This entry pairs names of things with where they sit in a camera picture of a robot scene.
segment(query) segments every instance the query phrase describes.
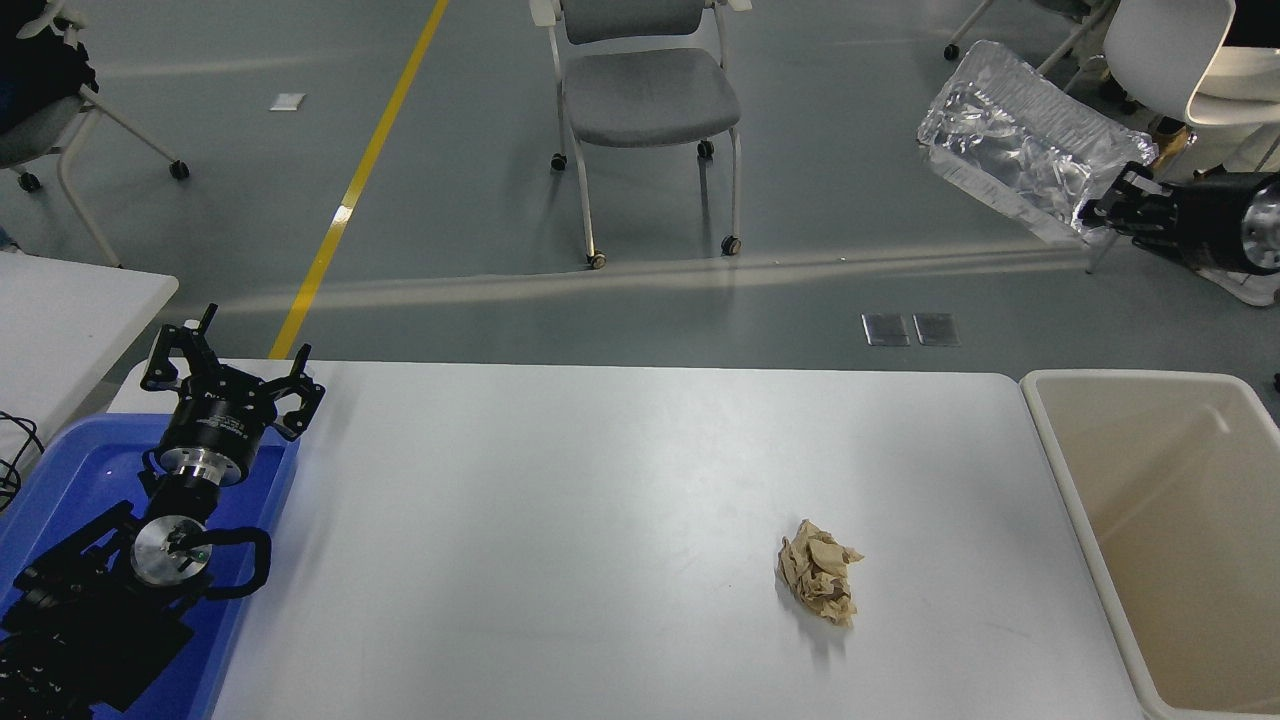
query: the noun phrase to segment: white chair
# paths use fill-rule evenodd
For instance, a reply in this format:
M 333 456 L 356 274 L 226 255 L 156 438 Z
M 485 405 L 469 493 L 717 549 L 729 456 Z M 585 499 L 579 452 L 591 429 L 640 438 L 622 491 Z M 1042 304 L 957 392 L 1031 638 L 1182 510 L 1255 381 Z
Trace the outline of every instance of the white chair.
M 749 10 L 750 0 L 529 0 L 534 24 L 545 27 L 556 69 L 556 106 L 559 113 L 559 152 L 552 168 L 563 170 L 566 126 L 577 163 L 586 260 L 593 269 L 605 256 L 595 247 L 591 205 L 586 186 L 582 142 L 605 147 L 659 147 L 698 142 L 698 155 L 710 159 L 710 137 L 728 131 L 733 146 L 732 232 L 721 243 L 726 255 L 742 249 L 739 227 L 741 199 L 741 110 L 724 70 L 728 45 L 722 5 Z M 562 68 L 556 26 L 563 22 L 573 45 L 618 37 L 690 35 L 710 8 L 719 33 L 721 58 L 696 47 L 586 55 Z
M 1280 87 L 1276 51 L 1222 47 L 1234 15 L 1235 0 L 1124 0 L 1103 42 L 1111 74 L 1138 102 L 1192 128 L 1277 124 L 1280 95 L 1254 92 Z
M 18 38 L 26 40 L 35 37 L 45 28 L 58 23 L 59 26 L 65 27 L 63 31 L 65 42 L 74 47 L 79 42 L 79 31 L 84 28 L 86 23 L 78 13 L 65 10 L 63 6 L 64 1 L 65 0 L 56 0 L 54 3 L 49 3 L 40 18 L 27 23 L 27 26 L 18 32 Z M 59 146 L 59 138 L 61 138 L 67 129 L 74 123 L 76 118 L 81 115 L 83 115 L 83 119 L 70 135 L 70 140 L 67 146 Z M 104 104 L 99 94 L 83 86 L 79 90 L 79 95 L 56 100 L 33 115 L 26 118 L 5 133 L 0 135 L 0 169 L 13 170 L 18 174 L 18 186 L 22 187 L 22 190 L 27 192 L 36 192 L 41 188 L 40 179 L 27 169 L 26 163 L 45 155 L 59 155 L 58 182 L 61 184 L 63 192 L 67 193 L 67 200 L 70 201 L 76 214 L 79 215 L 84 227 L 88 228 L 90 234 L 97 242 L 102 255 L 106 256 L 108 264 L 122 266 L 119 255 L 116 255 L 115 250 L 111 249 L 111 245 L 106 241 L 106 236 L 102 233 L 102 229 L 96 222 L 93 222 L 93 218 L 88 214 L 88 209 L 86 208 L 83 200 L 81 200 L 69 181 L 70 165 L 76 160 L 76 155 L 88 140 L 90 132 L 97 124 L 100 115 L 106 115 L 108 118 L 115 120 L 120 124 L 120 127 L 133 133 L 138 140 L 146 142 L 152 150 L 169 160 L 169 174 L 173 176 L 174 179 L 180 181 L 191 176 L 191 170 L 187 168 L 187 164 L 178 159 L 177 155 L 152 140 L 111 106 Z

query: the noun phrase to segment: gray floor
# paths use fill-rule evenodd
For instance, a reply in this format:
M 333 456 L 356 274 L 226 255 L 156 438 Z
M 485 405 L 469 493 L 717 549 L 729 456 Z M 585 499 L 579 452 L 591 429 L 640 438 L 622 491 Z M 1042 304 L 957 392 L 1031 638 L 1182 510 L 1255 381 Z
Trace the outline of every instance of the gray floor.
M 163 320 L 220 302 L 215 348 L 265 356 L 433 3 L 82 5 L 104 95 L 193 172 L 170 181 L 104 124 L 76 172 L 86 200 L 128 266 L 179 278 Z M 522 0 L 453 0 L 301 338 L 315 357 L 357 360 L 1221 372 L 1280 414 L 1276 310 L 1129 246 L 1085 275 L 1082 254 L 1048 249 L 925 167 L 915 127 L 972 5 L 756 0 L 730 17 L 744 254 L 718 256 L 727 138 L 705 165 L 692 147 L 591 147 L 609 266 L 584 272 L 577 181 L 548 169 L 545 35 Z M 714 44 L 709 26 L 695 42 Z M 1034 63 L 1069 29 L 1007 0 L 970 40 Z M 308 95 L 298 113 L 268 113 L 276 92 Z M 52 161 L 35 169 L 47 190 L 0 186 L 0 224 L 28 250 L 100 261 Z M 868 347 L 867 311 L 952 313 L 964 345 Z M 114 375 L 143 354 L 140 342 Z

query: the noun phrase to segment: chair seat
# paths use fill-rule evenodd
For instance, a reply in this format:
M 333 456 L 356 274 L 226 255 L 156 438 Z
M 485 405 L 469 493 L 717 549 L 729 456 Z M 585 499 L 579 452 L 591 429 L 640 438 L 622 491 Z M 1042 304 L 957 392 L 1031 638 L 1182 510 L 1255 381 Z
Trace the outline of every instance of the chair seat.
M 63 97 L 0 135 L 0 168 L 28 163 L 49 152 L 83 104 L 78 95 Z
M 742 114 L 724 70 L 698 47 L 575 59 L 564 105 L 579 140 L 608 147 L 695 142 Z

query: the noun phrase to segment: crumpled paper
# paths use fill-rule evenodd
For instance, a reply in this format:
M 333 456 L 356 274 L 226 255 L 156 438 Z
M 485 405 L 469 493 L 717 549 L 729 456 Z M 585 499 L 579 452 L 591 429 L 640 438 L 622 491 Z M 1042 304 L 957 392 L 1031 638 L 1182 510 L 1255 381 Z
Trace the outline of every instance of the crumpled paper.
M 845 547 L 809 520 L 800 523 L 795 539 L 782 538 L 778 571 L 810 612 L 833 625 L 850 628 L 858 606 L 849 587 L 849 565 L 863 556 Z

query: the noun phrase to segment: robotic arm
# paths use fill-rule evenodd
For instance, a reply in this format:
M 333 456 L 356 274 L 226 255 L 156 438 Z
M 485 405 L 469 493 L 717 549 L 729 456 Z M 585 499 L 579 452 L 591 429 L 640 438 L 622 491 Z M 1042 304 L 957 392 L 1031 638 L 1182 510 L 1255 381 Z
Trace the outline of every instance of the robotic arm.
M 268 427 L 293 441 L 311 423 L 324 387 L 306 374 L 302 346 L 288 375 L 264 380 L 224 365 L 205 332 L 165 325 L 143 389 L 174 391 L 178 407 L 138 474 L 148 498 L 141 516 L 120 502 L 37 557 L 14 580 L 22 597 L 0 619 L 0 717 L 88 720 L 91 707 L 119 711 L 151 685 L 193 637 L 182 616 L 201 600 L 244 597 L 266 583 L 271 539 L 259 528 L 209 529 L 223 487 L 242 482 Z M 178 378 L 178 350 L 189 374 Z M 279 416 L 276 402 L 297 396 Z M 214 585 L 206 570 L 219 546 L 252 544 L 253 577 Z

